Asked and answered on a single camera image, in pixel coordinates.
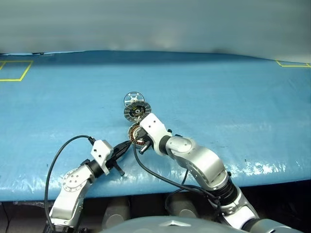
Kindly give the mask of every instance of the yellow tape marking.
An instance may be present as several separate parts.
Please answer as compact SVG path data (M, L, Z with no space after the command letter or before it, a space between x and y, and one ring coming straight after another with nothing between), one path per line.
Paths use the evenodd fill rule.
M305 63L305 65L283 65L278 60L276 60L276 63L278 63L278 65L280 67L306 67L306 68L311 68L311 66L308 63Z
M4 65L6 63L13 63L13 62L29 62L29 65L27 66L27 68L25 69L25 71L23 72L23 74L21 75L21 77L19 79L0 79L0 82L20 82L23 80L23 78L25 77L25 75L27 74L28 70L30 69L31 65L33 64L34 61L32 60L24 60L24 61L0 61L0 63L2 63L2 65L0 66L0 70L4 67Z

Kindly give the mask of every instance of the metal disc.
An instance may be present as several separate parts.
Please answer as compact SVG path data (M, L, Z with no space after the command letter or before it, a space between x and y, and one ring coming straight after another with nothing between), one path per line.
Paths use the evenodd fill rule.
M134 101L124 109L124 116L131 122L140 122L149 113L151 113L151 107L147 102Z
M130 92L124 97L124 106L128 106L134 101L145 101L144 96L139 92Z
M133 124L130 128L129 128L129 130L128 130L128 138L130 139L130 141L132 142L132 143L134 143L134 141L135 141L135 135L136 135L136 133L137 133L137 131L140 129L140 126L139 126L139 124L138 123L136 123L136 124ZM143 146L143 145L145 145L145 141L143 140L143 139L139 139L139 140L137 140L137 142L136 142L136 145L139 145L139 146Z

